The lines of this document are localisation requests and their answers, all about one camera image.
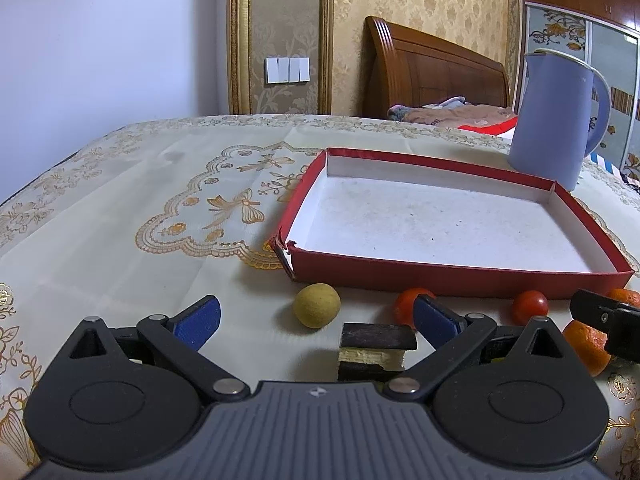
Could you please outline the orange mandarin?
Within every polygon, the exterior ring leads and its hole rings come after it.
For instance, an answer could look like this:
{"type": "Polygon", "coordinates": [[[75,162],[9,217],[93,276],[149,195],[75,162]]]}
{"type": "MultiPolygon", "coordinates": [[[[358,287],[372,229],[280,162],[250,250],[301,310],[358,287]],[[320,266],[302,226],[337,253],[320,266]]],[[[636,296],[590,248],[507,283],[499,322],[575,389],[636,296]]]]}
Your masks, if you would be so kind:
{"type": "Polygon", "coordinates": [[[612,356],[605,350],[607,334],[585,323],[571,320],[565,326],[563,336],[592,377],[600,375],[610,364],[612,356]]]}
{"type": "Polygon", "coordinates": [[[613,288],[608,292],[608,298],[626,304],[626,306],[640,309],[640,292],[630,288],[613,288]]]}

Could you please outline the chocolate layered cake piece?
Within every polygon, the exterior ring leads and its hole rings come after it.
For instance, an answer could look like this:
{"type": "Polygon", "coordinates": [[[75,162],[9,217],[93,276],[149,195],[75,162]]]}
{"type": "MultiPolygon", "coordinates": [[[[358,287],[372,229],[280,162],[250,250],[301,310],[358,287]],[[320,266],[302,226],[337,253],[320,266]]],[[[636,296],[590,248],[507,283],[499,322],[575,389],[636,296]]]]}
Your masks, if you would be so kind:
{"type": "Polygon", "coordinates": [[[388,382],[405,370],[418,348],[409,325],[344,323],[338,348],[339,382],[388,382]]]}

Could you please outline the red cherry tomato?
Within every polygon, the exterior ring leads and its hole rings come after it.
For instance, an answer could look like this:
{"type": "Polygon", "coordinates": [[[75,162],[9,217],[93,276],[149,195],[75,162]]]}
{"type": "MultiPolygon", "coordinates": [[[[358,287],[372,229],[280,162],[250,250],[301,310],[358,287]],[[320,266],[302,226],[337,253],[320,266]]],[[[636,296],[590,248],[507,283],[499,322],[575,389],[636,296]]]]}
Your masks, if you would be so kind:
{"type": "Polygon", "coordinates": [[[420,295],[436,298],[430,290],[422,287],[407,289],[396,298],[393,305],[394,321],[396,324],[408,325],[414,328],[413,304],[420,295]]]}
{"type": "Polygon", "coordinates": [[[515,325],[525,326],[535,316],[547,316],[549,305],[546,296],[536,290],[522,292],[514,298],[510,307],[511,320],[515,325]]]}

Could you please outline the yellow-brown longan fruit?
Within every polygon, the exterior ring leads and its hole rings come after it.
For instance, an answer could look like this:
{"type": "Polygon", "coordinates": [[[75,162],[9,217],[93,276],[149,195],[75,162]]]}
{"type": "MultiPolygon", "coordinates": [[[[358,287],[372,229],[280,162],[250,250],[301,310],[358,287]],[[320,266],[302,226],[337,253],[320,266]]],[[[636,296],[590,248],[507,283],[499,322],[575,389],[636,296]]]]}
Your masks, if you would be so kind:
{"type": "Polygon", "coordinates": [[[293,312],[303,326],[318,330],[337,317],[341,304],[341,297],[332,286],[317,283],[298,292],[293,302],[293,312]]]}

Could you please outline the red shallow cardboard box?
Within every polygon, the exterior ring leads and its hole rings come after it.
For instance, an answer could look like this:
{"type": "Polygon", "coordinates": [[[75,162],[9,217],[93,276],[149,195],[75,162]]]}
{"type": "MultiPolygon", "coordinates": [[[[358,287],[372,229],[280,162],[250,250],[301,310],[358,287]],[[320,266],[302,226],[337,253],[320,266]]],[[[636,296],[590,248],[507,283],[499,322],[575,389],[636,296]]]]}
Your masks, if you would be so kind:
{"type": "Polygon", "coordinates": [[[271,239],[295,281],[438,296],[566,299],[634,275],[613,237],[559,183],[405,153],[328,148],[271,239]]]}

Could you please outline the blue electric kettle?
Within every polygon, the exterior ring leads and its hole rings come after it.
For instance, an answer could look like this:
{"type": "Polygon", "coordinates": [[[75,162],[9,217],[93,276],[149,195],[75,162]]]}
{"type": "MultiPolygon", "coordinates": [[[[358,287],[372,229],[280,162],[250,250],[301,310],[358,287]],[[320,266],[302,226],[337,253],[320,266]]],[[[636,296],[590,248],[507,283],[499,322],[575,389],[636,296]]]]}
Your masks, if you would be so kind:
{"type": "Polygon", "coordinates": [[[598,70],[573,55],[540,48],[525,59],[528,79],[508,163],[574,190],[582,162],[608,126],[610,87],[598,70]]]}

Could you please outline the bedding pile on bed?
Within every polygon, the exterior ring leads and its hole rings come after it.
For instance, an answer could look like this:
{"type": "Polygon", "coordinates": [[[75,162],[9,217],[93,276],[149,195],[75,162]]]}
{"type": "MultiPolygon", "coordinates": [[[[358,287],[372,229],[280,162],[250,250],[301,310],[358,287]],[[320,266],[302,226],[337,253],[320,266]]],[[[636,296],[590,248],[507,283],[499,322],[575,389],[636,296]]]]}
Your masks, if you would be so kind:
{"type": "Polygon", "coordinates": [[[419,107],[397,104],[388,109],[387,117],[395,122],[455,128],[488,136],[509,133],[518,122],[518,116],[510,108],[473,104],[464,96],[454,96],[440,103],[419,107]]]}

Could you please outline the wooden bed headboard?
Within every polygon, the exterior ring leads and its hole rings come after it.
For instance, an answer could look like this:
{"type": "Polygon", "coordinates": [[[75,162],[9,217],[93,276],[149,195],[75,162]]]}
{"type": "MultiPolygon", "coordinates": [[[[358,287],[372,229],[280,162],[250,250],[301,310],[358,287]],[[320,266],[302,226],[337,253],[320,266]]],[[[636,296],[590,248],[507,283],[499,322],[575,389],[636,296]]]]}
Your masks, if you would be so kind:
{"type": "Polygon", "coordinates": [[[474,104],[510,104],[501,63],[420,30],[369,16],[374,59],[363,92],[362,114],[384,119],[394,105],[420,107],[454,96],[474,104]]]}

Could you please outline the wardrobe with sliding doors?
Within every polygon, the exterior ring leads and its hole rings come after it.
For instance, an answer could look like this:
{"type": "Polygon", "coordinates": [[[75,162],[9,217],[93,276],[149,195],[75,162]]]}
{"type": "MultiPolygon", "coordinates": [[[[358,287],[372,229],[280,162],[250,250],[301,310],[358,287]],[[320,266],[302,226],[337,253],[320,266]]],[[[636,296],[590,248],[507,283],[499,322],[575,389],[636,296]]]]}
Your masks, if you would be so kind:
{"type": "Polygon", "coordinates": [[[523,0],[523,52],[548,48],[596,68],[611,115],[596,153],[639,182],[639,0],[523,0]]]}

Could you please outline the white wall switch panel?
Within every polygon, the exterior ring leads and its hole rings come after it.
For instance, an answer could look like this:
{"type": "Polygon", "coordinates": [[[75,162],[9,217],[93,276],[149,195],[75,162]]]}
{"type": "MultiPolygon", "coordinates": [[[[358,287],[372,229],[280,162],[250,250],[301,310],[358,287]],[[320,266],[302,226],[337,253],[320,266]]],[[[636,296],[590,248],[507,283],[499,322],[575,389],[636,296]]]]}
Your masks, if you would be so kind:
{"type": "Polygon", "coordinates": [[[310,81],[309,58],[266,58],[266,84],[306,84],[310,81]]]}

